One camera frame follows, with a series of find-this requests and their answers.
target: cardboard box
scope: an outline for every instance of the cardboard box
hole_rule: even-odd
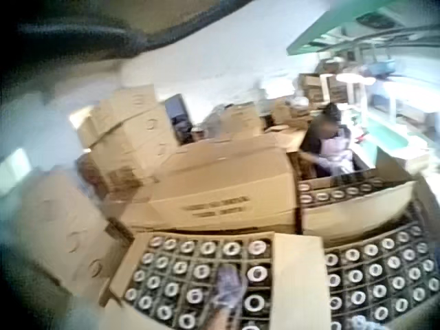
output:
[[[226,108],[220,115],[220,123],[221,137],[239,140],[252,138],[263,132],[263,123],[254,103],[239,104]]]
[[[111,291],[122,298],[129,287],[133,272],[155,233],[139,234],[126,254],[111,282]],[[187,235],[167,234],[180,239]],[[324,249],[318,237],[272,234],[272,296],[269,329],[328,330],[331,327],[329,290]],[[202,239],[244,239],[252,235],[205,236]],[[102,329],[165,329],[156,321],[143,316],[122,300],[117,307],[112,302],[105,312]]]
[[[104,306],[109,286],[129,248],[128,242],[101,232],[89,246],[66,288],[75,296]]]
[[[119,89],[92,109],[91,121],[99,136],[127,119],[157,106],[154,86]]]
[[[154,170],[178,147],[166,109],[149,109],[101,137],[91,157],[111,190],[148,184]]]
[[[310,87],[319,87],[319,89],[321,89],[322,86],[319,74],[299,74],[298,84],[302,87],[302,89],[307,89]]]
[[[376,229],[398,217],[411,200],[414,181],[390,155],[377,148],[375,164],[377,176],[392,188],[372,192],[362,197],[338,203],[304,208],[302,228],[304,234],[320,236],[325,242],[349,240]],[[332,178],[313,179],[329,181]]]
[[[418,147],[401,148],[393,152],[393,157],[397,163],[411,175],[424,170],[429,166],[430,154],[429,150],[423,150]]]
[[[175,229],[171,222],[165,222],[149,203],[153,185],[138,189],[113,192],[106,196],[101,208],[107,218],[114,218],[131,235],[152,230]]]
[[[83,148],[89,148],[99,140],[99,134],[95,130],[91,117],[84,119],[84,122],[76,129],[76,134],[78,134]]]
[[[301,143],[303,143],[306,130],[287,128],[273,134],[280,148],[284,149],[286,153],[294,153],[299,150]]]
[[[284,151],[242,149],[225,157],[213,149],[202,153],[203,161],[192,166],[188,166],[191,160],[182,162],[184,168],[165,163],[168,175],[160,178],[150,200],[163,219],[199,226],[250,221],[294,208],[292,168]],[[239,149],[231,144],[231,150]]]
[[[107,222],[66,172],[52,171],[23,193],[15,225],[27,255],[68,287]]]
[[[196,169],[221,159],[239,157],[265,149],[276,148],[278,140],[275,134],[262,134],[250,139],[233,140],[215,138],[186,144],[178,149],[156,171],[158,177],[169,173]]]

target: open cardboard box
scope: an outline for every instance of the open cardboard box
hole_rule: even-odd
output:
[[[277,143],[270,135],[198,142],[164,163],[149,203],[176,228],[267,226],[259,219],[295,206],[292,168]]]
[[[136,236],[110,288],[120,299],[120,305],[109,303],[101,329],[170,329],[142,315],[123,300],[134,271],[146,250],[151,237],[157,233],[144,233]],[[270,329],[288,330],[294,325],[297,329],[328,330],[331,314],[329,290],[325,268],[322,241],[318,237],[288,234],[264,233],[272,237],[272,295]],[[235,241],[239,239],[258,239],[263,233],[239,236],[199,236],[201,240]],[[177,239],[197,239],[197,236],[165,234]]]
[[[413,178],[382,149],[377,148],[376,175],[390,188],[360,197],[302,209],[302,228],[306,235],[329,241],[343,241],[378,228],[400,215],[413,193]],[[334,177],[312,179],[313,187],[331,186]]]

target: white wall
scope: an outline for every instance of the white wall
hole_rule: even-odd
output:
[[[83,148],[69,115],[96,104],[120,87],[117,72],[67,78],[50,91],[31,91],[3,104],[0,113],[0,157],[25,150],[32,168],[47,171],[55,165],[71,166]]]
[[[289,57],[287,46],[329,7],[328,0],[256,0],[168,47],[122,66],[127,87],[154,83],[160,99],[182,93],[193,122],[222,102],[252,98],[260,79],[296,77],[316,54]]]

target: white bottle cap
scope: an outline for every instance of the white bottle cap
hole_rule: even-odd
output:
[[[369,193],[372,190],[373,190],[373,187],[370,184],[361,184],[360,185],[360,191],[362,191],[363,193]]]
[[[379,248],[375,244],[368,244],[364,246],[364,253],[367,256],[375,256],[379,253]]]
[[[349,272],[349,280],[352,283],[359,283],[360,281],[362,281],[363,278],[364,278],[363,273],[358,269],[351,270]]]
[[[216,247],[217,247],[217,245],[215,244],[215,242],[205,242],[201,245],[200,252],[204,256],[207,256],[209,254],[215,253]]]
[[[338,321],[333,321],[330,330],[342,330],[342,325]]]
[[[315,197],[316,197],[316,199],[317,199],[318,201],[328,201],[328,200],[330,199],[329,194],[326,193],[326,192],[318,192],[318,193],[315,195]]]
[[[425,270],[425,272],[429,273],[432,272],[434,270],[434,261],[430,260],[430,259],[426,259],[423,262],[423,269]]]
[[[169,259],[167,256],[161,256],[157,258],[156,260],[156,268],[159,268],[160,270],[166,268],[168,266]]]
[[[400,243],[407,243],[410,241],[410,235],[407,232],[398,232],[397,233],[397,240]]]
[[[168,283],[164,290],[165,296],[175,297],[179,293],[179,285],[176,282]]]
[[[331,297],[330,298],[330,309],[332,311],[337,311],[342,307],[342,299],[339,297]]]
[[[374,318],[378,321],[383,321],[387,317],[388,317],[388,308],[384,306],[380,306],[374,311]]]
[[[299,184],[298,185],[298,190],[300,192],[305,192],[305,191],[309,191],[310,190],[310,185],[309,184]]]
[[[185,274],[188,270],[188,263],[186,261],[178,261],[173,266],[173,273],[176,275]]]
[[[412,292],[412,297],[414,298],[415,301],[417,302],[421,302],[423,300],[425,300],[426,297],[426,291],[423,287],[416,287],[414,289],[414,291]]]
[[[314,201],[314,199],[313,199],[313,197],[310,196],[310,195],[302,194],[302,195],[300,196],[300,203],[301,203],[301,204],[310,204],[310,203],[313,202],[313,201]]]
[[[259,294],[251,294],[245,299],[245,309],[252,313],[261,311],[264,308],[265,301]]]
[[[345,192],[342,191],[342,190],[333,190],[333,191],[331,192],[331,196],[332,196],[334,199],[343,199],[343,198],[345,197]]]
[[[386,239],[382,240],[382,246],[384,247],[384,249],[391,250],[394,248],[395,243],[392,239],[387,237]]]
[[[180,252],[182,253],[191,253],[194,251],[195,243],[194,241],[186,241],[180,245]]]
[[[437,278],[430,278],[430,280],[428,281],[428,287],[429,290],[433,292],[438,292],[440,289],[440,280],[438,280]]]
[[[182,314],[179,317],[179,327],[185,330],[195,328],[195,317],[192,314]]]
[[[154,259],[154,254],[148,252],[142,256],[142,263],[144,265],[149,265],[153,262],[153,259]]]
[[[164,249],[167,251],[174,250],[177,246],[177,240],[176,239],[167,239],[164,243]]]
[[[150,240],[150,246],[153,248],[159,247],[164,242],[164,237],[155,236]]]
[[[169,306],[159,306],[156,313],[157,317],[163,321],[167,321],[173,316],[173,310]]]
[[[374,277],[381,276],[382,275],[382,266],[379,265],[378,263],[374,263],[368,268],[368,272],[370,273],[371,276],[374,276]]]
[[[133,275],[133,280],[135,282],[142,282],[145,279],[145,272],[143,270],[138,270]]]
[[[351,302],[355,305],[362,305],[365,303],[366,295],[363,291],[355,291],[351,295]]]
[[[360,258],[360,253],[356,249],[347,250],[345,252],[345,258],[351,262],[358,261]]]
[[[247,278],[251,282],[261,282],[267,278],[267,269],[263,266],[254,266],[247,271]]]
[[[420,278],[420,276],[421,276],[420,269],[417,268],[417,267],[410,268],[410,270],[408,271],[408,276],[413,281],[417,281]]]
[[[186,301],[190,304],[199,304],[203,301],[204,294],[200,288],[191,289],[186,292]]]
[[[253,256],[259,256],[266,251],[267,245],[264,241],[253,241],[247,247],[247,250]]]
[[[152,276],[146,281],[146,286],[149,289],[157,289],[160,286],[160,277],[159,276]]]
[[[428,244],[425,242],[420,242],[417,244],[417,252],[420,254],[428,253]]]
[[[209,277],[209,275],[211,274],[211,269],[208,265],[197,265],[194,268],[193,274],[195,278],[203,280]]]
[[[413,249],[406,249],[404,251],[404,259],[406,261],[413,261],[415,259],[415,252]]]
[[[384,180],[380,179],[379,177],[375,177],[375,178],[370,180],[370,183],[374,187],[382,187],[384,185]]]
[[[373,295],[376,298],[383,298],[386,296],[386,286],[379,284],[375,285],[373,288]]]
[[[356,188],[356,187],[348,187],[345,191],[350,196],[354,196],[354,195],[359,194],[359,188]]]
[[[341,283],[341,278],[337,274],[330,274],[327,277],[330,287],[337,287]]]
[[[339,258],[334,253],[328,253],[325,255],[325,264],[329,267],[336,265],[339,261]]]
[[[413,236],[419,237],[421,236],[421,228],[418,225],[414,225],[413,227],[411,227],[411,234]]]
[[[223,246],[223,254],[226,256],[236,256],[241,251],[241,245],[237,242],[229,242]]]
[[[128,301],[134,301],[138,296],[138,291],[134,288],[130,288],[125,292],[125,299]]]
[[[150,296],[143,296],[141,299],[139,299],[139,302],[137,303],[143,311],[146,309],[149,309],[151,305],[153,304],[153,299],[151,299]]]
[[[403,313],[408,309],[409,302],[405,298],[399,298],[396,300],[396,305],[394,308],[399,313]]]
[[[405,278],[401,276],[396,276],[393,278],[392,284],[396,290],[401,290],[405,286]]]
[[[388,267],[390,267],[393,270],[396,270],[400,267],[400,265],[402,264],[402,262],[400,261],[400,258],[397,256],[390,256],[388,258],[388,261],[386,262],[386,264],[388,265]]]

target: stacked cardboard box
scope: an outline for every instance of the stacked cardboard box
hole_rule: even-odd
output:
[[[335,103],[348,102],[347,86],[344,82],[336,80],[336,76],[326,77],[329,92],[329,101]],[[320,74],[300,74],[298,77],[299,85],[304,91],[304,95],[315,104],[325,101],[322,90]]]
[[[26,189],[16,226],[21,247],[35,263],[71,293],[94,301],[105,296],[128,248],[61,170]]]
[[[262,134],[264,122],[253,102],[216,107],[201,124],[207,138],[242,140]]]
[[[116,91],[91,111],[78,134],[110,190],[151,182],[153,171],[178,146],[153,86]]]

